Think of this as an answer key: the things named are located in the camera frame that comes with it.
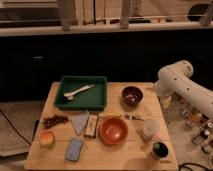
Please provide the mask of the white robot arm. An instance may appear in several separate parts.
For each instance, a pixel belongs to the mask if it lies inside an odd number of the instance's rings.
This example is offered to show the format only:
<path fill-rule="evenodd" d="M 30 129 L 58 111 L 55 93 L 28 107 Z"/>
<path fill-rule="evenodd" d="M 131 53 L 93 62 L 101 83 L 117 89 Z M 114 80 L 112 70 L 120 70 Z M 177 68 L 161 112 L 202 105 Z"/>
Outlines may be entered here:
<path fill-rule="evenodd" d="M 194 69 L 189 61 L 181 60 L 162 67 L 154 91 L 163 100 L 177 93 L 213 120 L 213 91 L 193 82 L 190 77 Z"/>

